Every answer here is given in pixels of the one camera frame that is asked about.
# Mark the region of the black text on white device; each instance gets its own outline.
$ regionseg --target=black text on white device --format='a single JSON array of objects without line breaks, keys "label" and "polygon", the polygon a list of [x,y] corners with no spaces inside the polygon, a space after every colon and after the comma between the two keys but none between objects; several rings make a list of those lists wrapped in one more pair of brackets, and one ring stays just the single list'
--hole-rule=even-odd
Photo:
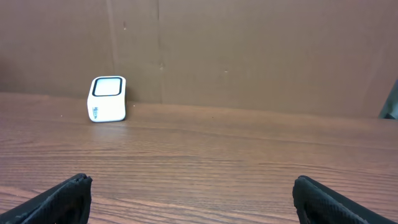
[{"label": "black text on white device", "polygon": [[87,99],[88,116],[93,122],[121,121],[126,117],[126,79],[97,77],[91,82]]}]

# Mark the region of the wooden table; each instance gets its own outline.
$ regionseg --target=wooden table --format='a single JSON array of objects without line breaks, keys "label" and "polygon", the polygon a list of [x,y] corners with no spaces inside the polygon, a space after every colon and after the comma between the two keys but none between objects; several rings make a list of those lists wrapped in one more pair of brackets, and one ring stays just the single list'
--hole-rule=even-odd
[{"label": "wooden table", "polygon": [[398,123],[0,93],[0,213],[84,172],[90,223],[298,223],[307,175],[398,222]]}]

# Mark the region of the logo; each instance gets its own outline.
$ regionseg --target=logo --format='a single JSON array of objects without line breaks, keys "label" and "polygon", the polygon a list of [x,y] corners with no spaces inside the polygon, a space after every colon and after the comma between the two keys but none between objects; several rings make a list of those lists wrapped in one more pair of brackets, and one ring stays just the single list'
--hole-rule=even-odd
[{"label": "logo", "polygon": [[98,107],[93,108],[94,119],[97,119],[98,116]]}]

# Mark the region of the black object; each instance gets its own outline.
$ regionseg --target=black object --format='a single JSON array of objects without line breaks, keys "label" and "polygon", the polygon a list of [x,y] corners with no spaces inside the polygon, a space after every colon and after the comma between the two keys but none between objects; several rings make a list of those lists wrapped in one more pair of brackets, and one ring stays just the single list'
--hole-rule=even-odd
[{"label": "black object", "polygon": [[0,224],[86,224],[91,177],[77,174],[0,215]]},{"label": "black object", "polygon": [[393,224],[317,181],[300,176],[293,187],[300,224]]}]

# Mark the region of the cardboard backdrop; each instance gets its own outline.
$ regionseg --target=cardboard backdrop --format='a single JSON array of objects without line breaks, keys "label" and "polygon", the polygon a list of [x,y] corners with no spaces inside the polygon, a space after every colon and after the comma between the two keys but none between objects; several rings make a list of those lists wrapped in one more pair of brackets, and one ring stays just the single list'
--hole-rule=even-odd
[{"label": "cardboard backdrop", "polygon": [[0,91],[377,117],[398,77],[398,1],[3,0]]}]

